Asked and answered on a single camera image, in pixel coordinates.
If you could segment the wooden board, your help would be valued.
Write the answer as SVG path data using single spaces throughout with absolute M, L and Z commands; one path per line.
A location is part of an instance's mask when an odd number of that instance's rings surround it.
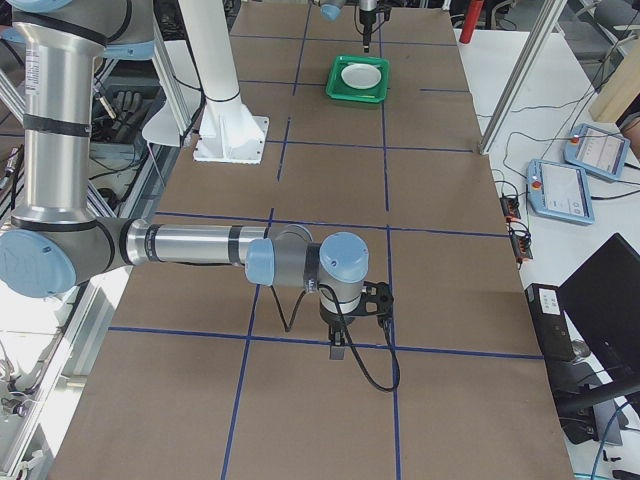
M 589 107 L 596 122 L 615 123 L 639 95 L 639 50 L 639 41 L 636 41 Z

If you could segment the white round plate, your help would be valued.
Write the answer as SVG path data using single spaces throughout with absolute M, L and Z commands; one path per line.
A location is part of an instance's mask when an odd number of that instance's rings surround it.
M 341 79 L 352 89 L 368 90 L 381 82 L 382 73 L 378 67 L 371 64 L 351 63 L 342 69 Z

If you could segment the blue teach pendant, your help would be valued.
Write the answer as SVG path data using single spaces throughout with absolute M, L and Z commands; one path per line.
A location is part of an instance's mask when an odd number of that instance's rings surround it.
M 588 178 L 583 168 L 541 159 L 527 167 L 528 201 L 542 217 L 579 225 L 595 221 Z
M 576 126 L 564 146 L 564 161 L 588 174 L 614 182 L 621 178 L 630 141 L 585 123 Z

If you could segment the black computer box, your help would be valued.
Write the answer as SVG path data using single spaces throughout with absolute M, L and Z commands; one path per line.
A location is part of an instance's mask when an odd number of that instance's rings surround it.
M 525 289 L 525 296 L 542 355 L 547 360 L 573 361 L 576 355 L 558 288 L 532 283 Z

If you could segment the far blue teach pendant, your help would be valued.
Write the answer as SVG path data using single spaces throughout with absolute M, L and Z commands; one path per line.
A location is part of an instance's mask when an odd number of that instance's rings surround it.
M 585 123 L 576 126 L 564 146 L 564 161 L 588 174 L 614 182 L 621 178 L 630 141 Z

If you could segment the black laptop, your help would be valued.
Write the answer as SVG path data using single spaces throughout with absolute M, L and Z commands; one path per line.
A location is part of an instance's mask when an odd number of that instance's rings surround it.
M 566 314 L 614 380 L 639 372 L 639 253 L 619 233 L 559 288 Z

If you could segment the upper orange circuit board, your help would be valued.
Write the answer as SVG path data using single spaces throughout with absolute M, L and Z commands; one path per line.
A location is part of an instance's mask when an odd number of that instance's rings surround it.
M 519 199 L 517 196 L 502 195 L 499 201 L 506 221 L 510 222 L 521 219 Z

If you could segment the lower orange circuit board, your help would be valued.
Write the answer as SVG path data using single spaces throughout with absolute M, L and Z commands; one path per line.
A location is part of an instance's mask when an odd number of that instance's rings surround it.
M 524 230 L 511 230 L 509 232 L 514 257 L 518 263 L 531 260 L 533 254 L 531 251 L 531 235 Z

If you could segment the red cylinder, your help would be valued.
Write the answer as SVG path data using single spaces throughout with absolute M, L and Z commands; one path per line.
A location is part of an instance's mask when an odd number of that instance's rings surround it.
M 484 0 L 470 0 L 459 37 L 462 44 L 469 44 L 482 13 Z

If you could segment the aluminium frame post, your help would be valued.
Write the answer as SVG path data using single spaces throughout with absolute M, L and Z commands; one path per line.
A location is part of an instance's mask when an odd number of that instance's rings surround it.
M 490 152 L 529 71 L 544 48 L 566 4 L 567 0 L 546 0 L 543 3 L 479 143 L 480 154 L 486 155 Z

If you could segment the orange circuit board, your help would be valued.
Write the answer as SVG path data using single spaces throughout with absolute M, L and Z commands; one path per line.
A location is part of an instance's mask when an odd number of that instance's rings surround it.
M 502 195 L 499 201 L 506 221 L 510 222 L 521 219 L 519 199 L 517 196 Z
M 524 230 L 511 230 L 509 232 L 514 257 L 518 263 L 531 260 L 533 254 L 531 251 L 531 235 Z

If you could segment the near blue teach pendant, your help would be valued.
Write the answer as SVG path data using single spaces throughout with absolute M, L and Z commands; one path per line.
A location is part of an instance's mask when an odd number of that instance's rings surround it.
M 583 168 L 541 159 L 527 167 L 528 201 L 542 217 L 579 225 L 595 221 L 588 178 Z

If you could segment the green plastic tray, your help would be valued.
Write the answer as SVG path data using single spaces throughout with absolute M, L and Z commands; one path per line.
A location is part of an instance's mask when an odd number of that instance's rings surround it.
M 382 73 L 381 82 L 368 90 L 356 90 L 348 87 L 341 79 L 341 71 L 351 63 L 365 63 L 378 67 Z M 334 100 L 381 103 L 387 96 L 390 64 L 384 58 L 353 55 L 338 55 L 334 58 L 329 72 L 325 93 Z

